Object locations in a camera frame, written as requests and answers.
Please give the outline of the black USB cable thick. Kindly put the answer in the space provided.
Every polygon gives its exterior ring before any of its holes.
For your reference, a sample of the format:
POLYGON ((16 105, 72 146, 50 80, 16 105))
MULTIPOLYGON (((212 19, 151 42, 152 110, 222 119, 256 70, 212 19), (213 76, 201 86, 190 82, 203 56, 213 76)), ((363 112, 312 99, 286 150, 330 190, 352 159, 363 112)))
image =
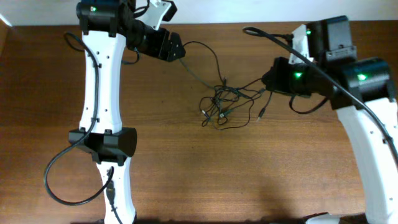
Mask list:
POLYGON ((179 60, 186 71, 191 74, 199 82, 207 86, 209 89, 215 91, 214 96, 206 96, 202 98, 210 99, 212 105, 210 106, 210 112, 200 109, 206 116, 206 121, 209 121, 212 116, 215 115, 215 110, 218 111, 218 118, 227 120, 227 115, 229 115, 236 108, 244 106, 246 103, 251 102, 254 105, 254 101, 262 96, 266 91, 264 88, 260 90, 250 90, 249 86, 255 84, 259 79, 254 80, 251 83, 243 87, 231 87, 226 84, 226 80, 221 80, 220 85, 211 86, 209 83, 202 80, 198 75, 196 75, 192 70, 189 69, 188 65, 182 60, 179 60))

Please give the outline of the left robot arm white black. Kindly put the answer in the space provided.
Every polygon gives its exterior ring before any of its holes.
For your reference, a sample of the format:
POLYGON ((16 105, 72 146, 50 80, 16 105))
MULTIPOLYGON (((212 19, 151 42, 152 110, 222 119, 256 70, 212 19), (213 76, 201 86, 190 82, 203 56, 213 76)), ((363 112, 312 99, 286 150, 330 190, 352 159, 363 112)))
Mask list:
POLYGON ((130 164, 137 146, 135 128, 124 127, 119 110, 121 65, 125 49, 167 62, 185 56, 180 36, 160 26, 170 21, 173 1, 149 1, 136 11, 135 1, 80 1, 76 15, 87 46, 85 100, 79 128, 69 133, 91 155, 105 188, 104 223, 134 223, 130 164))

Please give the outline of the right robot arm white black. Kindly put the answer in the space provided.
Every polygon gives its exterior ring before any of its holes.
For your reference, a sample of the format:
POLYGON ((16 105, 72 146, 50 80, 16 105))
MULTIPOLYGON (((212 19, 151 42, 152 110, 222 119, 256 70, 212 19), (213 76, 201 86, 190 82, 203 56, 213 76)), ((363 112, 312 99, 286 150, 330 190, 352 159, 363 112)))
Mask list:
POLYGON ((295 98, 317 93, 337 113, 351 142, 366 209, 354 215, 321 213, 307 223, 397 222, 397 102, 385 60, 358 60, 346 16, 295 29, 263 76, 266 89, 295 98))

